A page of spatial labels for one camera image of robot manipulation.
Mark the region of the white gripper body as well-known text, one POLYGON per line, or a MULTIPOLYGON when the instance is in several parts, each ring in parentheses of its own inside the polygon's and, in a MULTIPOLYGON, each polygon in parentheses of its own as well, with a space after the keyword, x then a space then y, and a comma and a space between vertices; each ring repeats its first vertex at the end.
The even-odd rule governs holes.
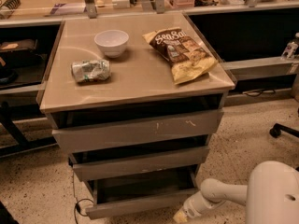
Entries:
POLYGON ((215 202, 203 196, 201 191, 190 196, 183 204, 183 213, 189 218, 196 218, 209 210, 216 209, 224 204, 224 201, 215 202))

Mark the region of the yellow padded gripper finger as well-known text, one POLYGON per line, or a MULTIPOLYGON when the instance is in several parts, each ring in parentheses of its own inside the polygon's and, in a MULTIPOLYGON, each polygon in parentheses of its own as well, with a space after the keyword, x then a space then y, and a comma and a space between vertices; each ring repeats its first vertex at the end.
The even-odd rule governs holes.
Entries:
POLYGON ((177 224, 186 223, 188 221, 188 215, 185 210, 180 208, 173 216, 173 219, 177 224))

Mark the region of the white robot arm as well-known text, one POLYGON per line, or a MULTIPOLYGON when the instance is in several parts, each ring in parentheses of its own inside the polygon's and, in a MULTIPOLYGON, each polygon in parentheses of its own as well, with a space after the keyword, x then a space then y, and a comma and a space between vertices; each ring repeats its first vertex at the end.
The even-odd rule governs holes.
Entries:
POLYGON ((226 201, 246 207, 245 224, 299 224, 299 172, 278 161, 265 161, 253 169, 247 185, 207 178, 174 214, 174 220, 186 223, 226 201))

